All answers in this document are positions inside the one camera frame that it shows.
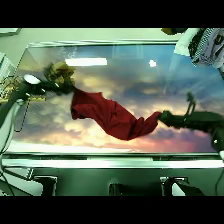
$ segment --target red fabric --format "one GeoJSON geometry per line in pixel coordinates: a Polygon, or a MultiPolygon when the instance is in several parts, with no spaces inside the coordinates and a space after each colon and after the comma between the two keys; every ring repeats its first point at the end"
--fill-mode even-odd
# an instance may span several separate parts
{"type": "Polygon", "coordinates": [[[138,120],[115,101],[103,98],[102,93],[76,90],[71,106],[72,118],[94,119],[108,134],[121,140],[131,140],[151,133],[157,126],[160,112],[138,120]]]}

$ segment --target wall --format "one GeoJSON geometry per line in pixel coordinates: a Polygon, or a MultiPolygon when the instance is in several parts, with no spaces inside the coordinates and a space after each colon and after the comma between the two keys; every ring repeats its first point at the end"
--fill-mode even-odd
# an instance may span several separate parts
{"type": "Polygon", "coordinates": [[[71,40],[162,39],[178,40],[161,28],[22,28],[15,36],[0,37],[0,52],[17,65],[29,43],[71,40]]]}

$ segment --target sky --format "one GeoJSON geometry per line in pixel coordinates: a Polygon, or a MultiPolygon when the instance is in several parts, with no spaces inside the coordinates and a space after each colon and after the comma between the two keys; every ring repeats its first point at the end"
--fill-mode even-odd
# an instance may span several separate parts
{"type": "MultiPolygon", "coordinates": [[[[137,119],[155,111],[186,113],[186,94],[196,99],[196,110],[223,115],[224,82],[213,67],[195,67],[190,57],[174,54],[174,45],[78,46],[27,49],[16,75],[33,74],[43,78],[43,68],[66,58],[106,58],[107,65],[76,67],[76,87],[87,92],[102,92],[117,101],[137,119]],[[149,61],[156,62],[150,67],[149,61]]],[[[131,141],[107,135],[91,119],[72,120],[72,94],[55,96],[46,102],[31,102],[20,133],[19,144],[88,148],[94,152],[206,153],[214,152],[211,138],[200,131],[176,130],[159,122],[153,133],[131,141]]],[[[16,120],[20,129],[25,107],[16,120]]]]}

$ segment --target black cable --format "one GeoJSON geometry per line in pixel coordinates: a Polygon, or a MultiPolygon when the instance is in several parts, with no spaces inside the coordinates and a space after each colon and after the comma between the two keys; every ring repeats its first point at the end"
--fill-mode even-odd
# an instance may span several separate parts
{"type": "Polygon", "coordinates": [[[13,190],[12,190],[12,187],[11,187],[11,185],[9,184],[9,182],[8,182],[8,180],[6,179],[6,177],[5,177],[5,175],[3,174],[3,172],[2,172],[1,175],[2,175],[2,177],[4,178],[6,184],[8,185],[8,188],[9,188],[9,190],[11,191],[12,196],[15,196],[15,194],[14,194],[14,192],[13,192],[13,190]]]}
{"type": "Polygon", "coordinates": [[[23,129],[23,124],[24,124],[24,121],[25,121],[25,118],[26,118],[26,114],[27,114],[27,110],[28,110],[29,104],[30,104],[30,99],[29,99],[29,101],[28,101],[28,103],[27,103],[27,106],[26,106],[26,111],[25,111],[25,113],[24,113],[24,117],[23,117],[23,121],[22,121],[21,128],[20,128],[20,130],[14,130],[15,132],[21,132],[21,131],[22,131],[22,129],[23,129]]]}
{"type": "Polygon", "coordinates": [[[224,168],[222,169],[222,172],[215,184],[215,196],[218,196],[218,185],[219,185],[219,182],[221,181],[223,175],[224,175],[224,168]]]}

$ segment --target wire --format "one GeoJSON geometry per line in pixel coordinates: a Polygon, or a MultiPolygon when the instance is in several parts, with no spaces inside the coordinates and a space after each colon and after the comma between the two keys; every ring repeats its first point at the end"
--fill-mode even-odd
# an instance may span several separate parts
{"type": "Polygon", "coordinates": [[[13,192],[13,190],[12,190],[12,187],[11,187],[11,185],[9,184],[9,182],[8,182],[8,180],[6,179],[6,177],[5,177],[5,175],[4,175],[3,172],[2,172],[2,174],[1,174],[1,176],[4,178],[6,184],[8,185],[8,188],[9,188],[9,190],[11,191],[12,196],[15,196],[15,194],[14,194],[14,192],[13,192]]]}
{"type": "Polygon", "coordinates": [[[215,196],[218,196],[218,186],[219,186],[219,182],[221,181],[223,175],[224,175],[224,168],[222,169],[222,172],[215,184],[215,196]]]}
{"type": "Polygon", "coordinates": [[[27,103],[27,106],[26,106],[26,111],[25,111],[25,113],[24,113],[24,117],[23,117],[23,121],[22,121],[21,128],[20,128],[20,130],[14,130],[15,132],[21,132],[21,131],[22,131],[22,129],[23,129],[23,124],[24,124],[24,121],[25,121],[25,118],[26,118],[26,114],[27,114],[27,110],[28,110],[29,105],[30,105],[30,99],[29,99],[29,101],[28,101],[28,103],[27,103]]]}

